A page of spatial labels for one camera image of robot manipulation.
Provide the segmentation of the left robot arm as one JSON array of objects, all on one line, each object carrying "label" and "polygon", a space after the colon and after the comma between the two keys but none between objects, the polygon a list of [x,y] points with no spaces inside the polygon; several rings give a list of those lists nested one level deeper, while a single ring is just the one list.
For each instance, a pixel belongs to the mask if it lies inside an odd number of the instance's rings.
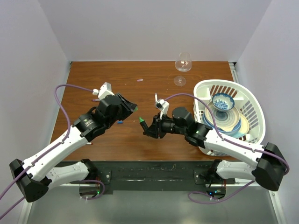
[{"label": "left robot arm", "polygon": [[65,166],[57,165],[75,150],[103,135],[116,121],[125,120],[137,110],[137,104],[126,100],[121,94],[107,95],[97,107],[92,107],[74,121],[70,129],[50,145],[24,161],[15,159],[10,163],[12,176],[27,202],[43,197],[59,185],[85,181],[92,183],[98,169],[89,159]]}]

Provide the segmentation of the green highlighter pen black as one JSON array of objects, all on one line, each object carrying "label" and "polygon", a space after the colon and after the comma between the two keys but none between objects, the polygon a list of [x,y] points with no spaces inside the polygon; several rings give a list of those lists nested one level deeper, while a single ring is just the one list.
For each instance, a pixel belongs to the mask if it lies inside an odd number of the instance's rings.
[{"label": "green highlighter pen black", "polygon": [[148,129],[148,126],[147,126],[145,120],[142,119],[141,117],[139,117],[139,124],[142,127],[143,131],[146,131]]}]

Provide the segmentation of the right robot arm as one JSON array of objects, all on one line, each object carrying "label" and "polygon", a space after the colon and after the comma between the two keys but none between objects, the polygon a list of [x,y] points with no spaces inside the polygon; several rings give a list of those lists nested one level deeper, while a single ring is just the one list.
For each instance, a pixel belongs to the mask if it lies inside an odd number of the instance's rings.
[{"label": "right robot arm", "polygon": [[236,158],[238,161],[235,162],[222,160],[213,164],[207,173],[213,183],[238,178],[256,181],[267,190],[278,191],[289,170],[277,145],[269,142],[263,146],[218,135],[210,126],[196,122],[184,107],[175,108],[172,117],[155,115],[150,126],[143,119],[139,119],[139,124],[148,137],[161,139],[168,133],[179,134],[195,147],[216,150]]}]

